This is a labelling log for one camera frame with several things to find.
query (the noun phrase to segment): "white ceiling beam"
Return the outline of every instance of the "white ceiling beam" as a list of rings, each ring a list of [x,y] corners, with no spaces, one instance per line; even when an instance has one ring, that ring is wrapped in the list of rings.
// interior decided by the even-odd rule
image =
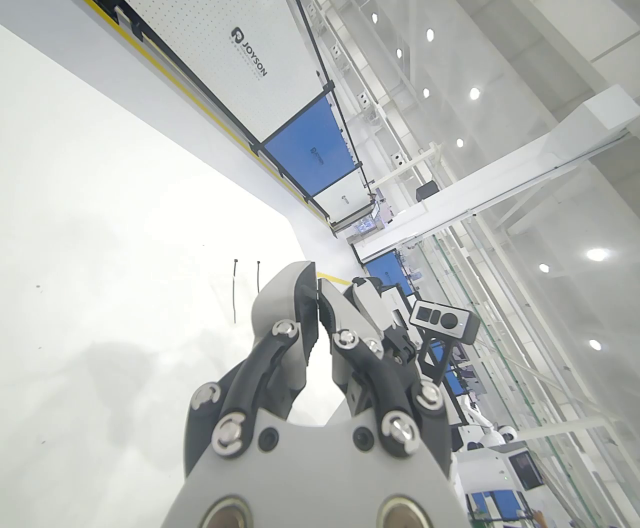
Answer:
[[[392,226],[354,244],[362,262],[415,236],[464,220],[544,180],[566,174],[617,145],[640,107],[619,86],[583,102],[551,132],[410,207]]]
[[[416,86],[417,65],[420,62],[418,49],[418,0],[409,0],[409,80]]]

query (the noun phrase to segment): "pegboard panel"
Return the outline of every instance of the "pegboard panel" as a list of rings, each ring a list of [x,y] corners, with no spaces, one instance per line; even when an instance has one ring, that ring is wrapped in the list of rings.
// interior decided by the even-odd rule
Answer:
[[[286,2],[129,0],[259,141],[322,90]]]

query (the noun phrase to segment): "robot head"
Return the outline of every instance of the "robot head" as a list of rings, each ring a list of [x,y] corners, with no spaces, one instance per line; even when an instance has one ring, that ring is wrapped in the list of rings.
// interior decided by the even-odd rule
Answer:
[[[498,429],[498,432],[502,435],[502,437],[504,438],[504,441],[507,444],[509,442],[513,442],[514,440],[517,440],[518,438],[517,431],[511,426],[502,426]]]

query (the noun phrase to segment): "silver screw head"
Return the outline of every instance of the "silver screw head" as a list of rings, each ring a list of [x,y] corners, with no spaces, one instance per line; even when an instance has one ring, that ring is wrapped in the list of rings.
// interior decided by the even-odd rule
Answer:
[[[402,418],[396,418],[391,422],[391,436],[404,444],[413,440],[413,429]]]
[[[241,412],[232,412],[218,421],[211,435],[211,447],[220,456],[231,456],[242,449],[242,422],[246,419]]]
[[[417,402],[425,409],[437,411],[444,405],[444,398],[440,389],[432,382],[422,380],[422,389],[416,397]]]
[[[333,334],[334,343],[343,350],[351,350],[358,346],[360,339],[353,330],[341,330]]]
[[[382,348],[382,343],[377,339],[367,339],[367,346],[378,358],[382,359],[385,350]]]
[[[356,340],[355,334],[351,330],[342,330],[340,332],[340,342],[345,345],[350,345]]]
[[[225,422],[220,427],[220,433],[218,436],[218,442],[223,447],[228,447],[232,443],[234,443],[238,438],[240,438],[240,434],[242,433],[242,427],[240,424],[236,424],[229,420]]]
[[[436,403],[438,401],[438,398],[440,397],[440,391],[435,385],[423,385],[422,397],[429,403]]]
[[[200,385],[191,396],[191,408],[197,411],[206,403],[216,403],[220,399],[221,393],[222,390],[217,383],[211,382]]]
[[[273,335],[288,335],[289,337],[295,337],[298,333],[296,324],[290,319],[283,319],[273,325]]]

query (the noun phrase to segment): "black cable tie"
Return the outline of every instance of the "black cable tie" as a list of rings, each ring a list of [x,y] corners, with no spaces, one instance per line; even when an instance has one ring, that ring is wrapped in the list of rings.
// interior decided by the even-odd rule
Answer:
[[[234,259],[234,277],[233,284],[231,287],[231,304],[234,308],[234,324],[236,323],[236,266],[238,263],[238,259]]]

